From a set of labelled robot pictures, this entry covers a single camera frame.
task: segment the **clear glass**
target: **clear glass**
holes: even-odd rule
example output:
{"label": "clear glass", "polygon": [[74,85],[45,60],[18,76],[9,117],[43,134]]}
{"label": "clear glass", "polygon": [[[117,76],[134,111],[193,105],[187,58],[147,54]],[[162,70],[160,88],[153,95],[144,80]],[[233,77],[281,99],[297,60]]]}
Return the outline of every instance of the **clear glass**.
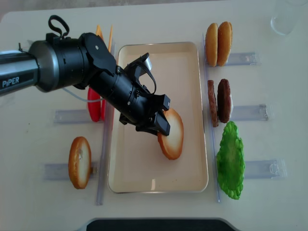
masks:
{"label": "clear glass", "polygon": [[271,28],[279,35],[288,35],[296,25],[308,0],[276,0],[270,21]]}

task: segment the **table surface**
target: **table surface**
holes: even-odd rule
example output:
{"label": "table surface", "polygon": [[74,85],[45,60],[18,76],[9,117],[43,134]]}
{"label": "table surface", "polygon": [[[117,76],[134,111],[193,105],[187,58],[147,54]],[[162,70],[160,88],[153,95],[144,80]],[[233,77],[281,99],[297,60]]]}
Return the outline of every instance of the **table surface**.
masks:
{"label": "table surface", "polygon": [[[85,109],[85,103],[63,90],[42,93],[31,87],[0,98],[0,230],[77,230],[96,218],[219,218],[239,230],[307,230],[308,11],[305,8],[290,35],[281,37],[270,28],[273,7],[273,1],[232,0],[5,15],[0,50],[14,50],[18,42],[28,47],[28,40],[44,39],[50,32],[49,16],[57,14],[70,26],[72,38],[94,32],[97,24],[107,37],[112,23],[116,52],[127,44],[194,42],[202,77],[202,33],[212,22],[232,22],[232,52],[257,51],[262,65],[224,67],[211,78],[217,78],[216,83],[219,78],[229,79],[235,105],[272,105],[271,121],[238,123],[245,159],[283,158],[288,177],[245,180],[240,200],[223,194],[218,204],[213,154],[207,143],[209,183],[202,193],[115,194],[106,186],[104,205],[95,206],[97,179],[76,190],[69,181],[44,181],[41,176],[43,164],[67,163],[76,136],[89,140],[93,160],[99,160],[103,124],[54,125],[54,110]],[[248,88],[252,78],[258,82]],[[205,130],[208,138],[207,123]]]}

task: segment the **toasted bread slice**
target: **toasted bread slice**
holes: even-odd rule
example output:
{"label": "toasted bread slice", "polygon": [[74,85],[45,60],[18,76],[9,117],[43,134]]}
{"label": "toasted bread slice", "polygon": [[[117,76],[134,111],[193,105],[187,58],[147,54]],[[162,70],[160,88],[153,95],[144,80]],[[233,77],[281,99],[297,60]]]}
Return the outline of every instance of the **toasted bread slice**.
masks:
{"label": "toasted bread slice", "polygon": [[222,79],[218,85],[217,104],[219,120],[227,123],[230,120],[233,104],[229,81],[226,79]]}
{"label": "toasted bread slice", "polygon": [[87,186],[91,172],[91,149],[86,138],[73,140],[68,159],[68,175],[76,189]]}
{"label": "toasted bread slice", "polygon": [[211,66],[216,66],[218,52],[218,31],[217,23],[212,23],[206,32],[205,36],[205,53],[207,63]]}
{"label": "toasted bread slice", "polygon": [[184,138],[184,126],[179,114],[172,108],[168,111],[164,111],[164,115],[170,124],[170,133],[168,136],[164,136],[162,133],[158,133],[158,142],[163,154],[169,160],[178,159],[182,153],[183,138]]}
{"label": "toasted bread slice", "polygon": [[226,64],[232,45],[232,25],[229,22],[223,22],[218,27],[218,56],[217,64],[223,66]]}
{"label": "toasted bread slice", "polygon": [[207,96],[210,106],[210,113],[212,118],[213,127],[218,126],[218,117],[217,117],[217,107],[216,107],[216,97],[214,92],[214,81],[209,80],[207,82]]}

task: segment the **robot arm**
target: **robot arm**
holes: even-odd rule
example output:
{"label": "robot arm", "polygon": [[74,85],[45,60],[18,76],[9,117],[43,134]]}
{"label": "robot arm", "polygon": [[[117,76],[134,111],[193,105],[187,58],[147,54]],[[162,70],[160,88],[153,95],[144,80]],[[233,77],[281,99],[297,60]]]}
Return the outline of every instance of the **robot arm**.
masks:
{"label": "robot arm", "polygon": [[[62,35],[51,21],[59,21],[66,32]],[[46,40],[34,42],[29,52],[0,54],[0,96],[29,86],[43,92],[75,86],[90,86],[121,112],[120,122],[136,126],[137,131],[169,135],[170,125],[163,110],[169,109],[166,95],[155,95],[141,85],[139,77],[150,70],[149,54],[128,64],[116,65],[103,40],[93,33],[80,38],[66,37],[69,27],[56,15],[49,18],[49,27],[58,32],[46,34]]]}

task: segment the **beige tray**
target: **beige tray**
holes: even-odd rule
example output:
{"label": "beige tray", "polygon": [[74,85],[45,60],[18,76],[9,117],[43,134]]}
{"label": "beige tray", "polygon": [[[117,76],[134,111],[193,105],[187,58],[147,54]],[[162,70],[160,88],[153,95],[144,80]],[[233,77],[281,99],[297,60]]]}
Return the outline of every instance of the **beige tray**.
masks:
{"label": "beige tray", "polygon": [[[208,183],[205,136],[200,90],[198,50],[194,43],[131,45],[119,52],[118,64],[128,63],[150,53],[156,94],[166,94],[184,124],[182,154],[168,160],[157,137],[136,132],[132,125],[119,122],[115,110],[108,169],[108,184],[116,193],[201,192]],[[150,92],[152,80],[140,78]]]}

